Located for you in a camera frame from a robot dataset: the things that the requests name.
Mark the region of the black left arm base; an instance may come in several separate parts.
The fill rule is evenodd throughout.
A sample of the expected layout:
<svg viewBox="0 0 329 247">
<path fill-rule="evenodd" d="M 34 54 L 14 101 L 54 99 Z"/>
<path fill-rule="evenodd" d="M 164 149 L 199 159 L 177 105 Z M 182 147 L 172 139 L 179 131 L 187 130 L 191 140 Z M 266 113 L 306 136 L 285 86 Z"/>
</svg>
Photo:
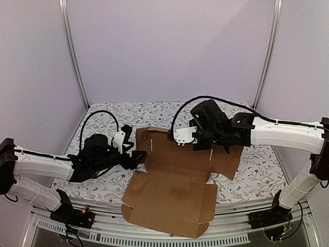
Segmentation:
<svg viewBox="0 0 329 247">
<path fill-rule="evenodd" d="M 57 210 L 51 211 L 50 219 L 68 225 L 91 229 L 95 214 L 90 211 L 90 206 L 85 205 L 82 209 L 76 209 L 72 206 L 68 195 L 64 191 L 57 189 L 56 192 L 60 196 L 61 205 Z"/>
</svg>

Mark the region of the brown cardboard box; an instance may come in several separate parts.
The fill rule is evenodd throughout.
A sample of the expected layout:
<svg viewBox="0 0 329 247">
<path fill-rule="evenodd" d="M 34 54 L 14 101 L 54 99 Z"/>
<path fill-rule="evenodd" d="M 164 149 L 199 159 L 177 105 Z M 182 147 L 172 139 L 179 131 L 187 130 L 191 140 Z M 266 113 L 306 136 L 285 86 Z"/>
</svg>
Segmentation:
<svg viewBox="0 0 329 247">
<path fill-rule="evenodd" d="M 122 198 L 124 219 L 138 226 L 173 235 L 197 238 L 214 219 L 217 185 L 212 173 L 232 180 L 243 151 L 221 146 L 194 151 L 167 140 L 167 130 L 155 127 L 136 131 L 136 148 L 146 151 L 145 171 L 135 171 Z"/>
</svg>

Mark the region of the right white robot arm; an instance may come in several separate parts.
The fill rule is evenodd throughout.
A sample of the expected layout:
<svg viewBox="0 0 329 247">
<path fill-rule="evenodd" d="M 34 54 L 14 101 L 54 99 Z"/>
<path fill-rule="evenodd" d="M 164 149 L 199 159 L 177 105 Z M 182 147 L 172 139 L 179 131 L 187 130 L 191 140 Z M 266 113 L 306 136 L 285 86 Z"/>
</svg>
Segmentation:
<svg viewBox="0 0 329 247">
<path fill-rule="evenodd" d="M 269 224 L 277 224 L 302 197 L 328 180 L 328 118 L 320 122 L 298 123 L 270 120 L 256 112 L 237 113 L 232 118 L 212 100 L 205 100 L 191 111 L 197 130 L 194 148 L 205 150 L 219 145 L 226 152 L 232 146 L 270 145 L 310 152 L 306 167 L 276 195 L 266 212 Z"/>
</svg>

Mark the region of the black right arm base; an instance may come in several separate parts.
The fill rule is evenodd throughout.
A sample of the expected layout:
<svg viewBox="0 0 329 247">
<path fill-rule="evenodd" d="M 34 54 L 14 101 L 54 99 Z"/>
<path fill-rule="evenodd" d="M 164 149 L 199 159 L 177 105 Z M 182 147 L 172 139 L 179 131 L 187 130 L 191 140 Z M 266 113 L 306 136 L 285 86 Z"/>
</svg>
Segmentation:
<svg viewBox="0 0 329 247">
<path fill-rule="evenodd" d="M 280 224 L 293 219 L 291 209 L 279 205 L 279 197 L 282 190 L 279 190 L 273 198 L 270 209 L 256 211 L 248 214 L 248 223 L 252 229 L 263 228 Z"/>
</svg>

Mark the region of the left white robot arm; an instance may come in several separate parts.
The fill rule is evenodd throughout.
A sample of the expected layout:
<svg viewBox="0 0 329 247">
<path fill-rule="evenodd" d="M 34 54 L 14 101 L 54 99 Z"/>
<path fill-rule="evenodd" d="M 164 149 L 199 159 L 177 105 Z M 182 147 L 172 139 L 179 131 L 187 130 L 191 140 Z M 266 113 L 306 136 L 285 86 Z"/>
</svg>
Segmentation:
<svg viewBox="0 0 329 247">
<path fill-rule="evenodd" d="M 48 210 L 56 210 L 65 223 L 73 223 L 76 211 L 64 204 L 64 193 L 24 176 L 40 175 L 81 183 L 96 179 L 117 165 L 133 170 L 147 156 L 146 151 L 137 150 L 128 154 L 133 146 L 122 131 L 116 132 L 111 142 L 103 134 L 93 134 L 85 139 L 84 147 L 77 155 L 56 156 L 25 150 L 15 145 L 13 139 L 5 138 L 1 142 L 1 194 L 21 197 Z"/>
</svg>

